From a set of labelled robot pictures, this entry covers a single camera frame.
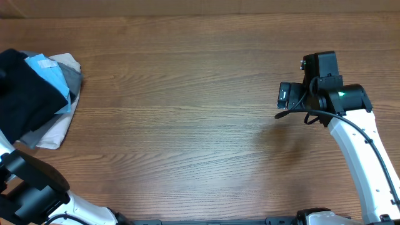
black cloth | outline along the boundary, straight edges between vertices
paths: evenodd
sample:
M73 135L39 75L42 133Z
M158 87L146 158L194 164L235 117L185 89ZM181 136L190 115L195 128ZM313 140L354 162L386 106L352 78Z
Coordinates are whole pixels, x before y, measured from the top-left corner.
M13 144L48 122L68 102L14 49L0 53L0 130Z

wooden table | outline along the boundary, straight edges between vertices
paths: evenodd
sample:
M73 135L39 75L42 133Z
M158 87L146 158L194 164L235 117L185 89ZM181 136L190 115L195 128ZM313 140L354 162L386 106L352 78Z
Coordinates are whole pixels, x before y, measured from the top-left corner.
M71 53L81 99L62 148L33 151L72 191L132 219L254 219L331 208L361 219L338 145L273 116L306 54L335 50L364 86L400 171L400 14L21 19L0 49Z

beige wall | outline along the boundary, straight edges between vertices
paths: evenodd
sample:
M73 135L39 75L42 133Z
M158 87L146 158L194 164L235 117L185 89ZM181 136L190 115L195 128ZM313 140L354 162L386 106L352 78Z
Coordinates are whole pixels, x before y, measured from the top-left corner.
M0 0L3 18L400 11L399 0Z

gray cloth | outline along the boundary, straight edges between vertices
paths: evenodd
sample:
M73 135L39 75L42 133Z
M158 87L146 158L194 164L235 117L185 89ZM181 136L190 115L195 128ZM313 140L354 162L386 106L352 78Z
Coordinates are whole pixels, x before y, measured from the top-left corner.
M22 51L23 53L27 54L29 57L35 56L38 53L35 52L27 52L27 51ZM80 72L77 72L75 69L66 66L63 63L58 63L58 65L61 68L61 71L65 77L65 80L67 81L67 85L69 90L77 96L79 91L81 90L81 83L83 79L83 75ZM39 141L42 139L42 137L47 133L47 131L57 122L57 120L62 116L62 114L55 114L52 119L50 119L46 124L41 126L39 129L35 131L29 131L26 134L24 134L19 141L24 143L26 146L30 147L31 149L34 149L35 146L39 143Z

white cloth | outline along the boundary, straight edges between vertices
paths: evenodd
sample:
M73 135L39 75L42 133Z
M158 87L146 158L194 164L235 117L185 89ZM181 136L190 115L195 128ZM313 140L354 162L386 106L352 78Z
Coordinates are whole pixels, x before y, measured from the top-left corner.
M81 72L81 65L75 61L73 56L69 53L58 54L55 56L50 56L50 59L53 59L59 63L63 63L77 72ZM42 137L39 143L36 145L40 148L48 148L48 149L57 149L60 147L62 141L67 134L67 130L73 119L76 106L78 105L80 93L76 96L75 101L71 104L71 112L63 114L57 122L49 129L49 131Z

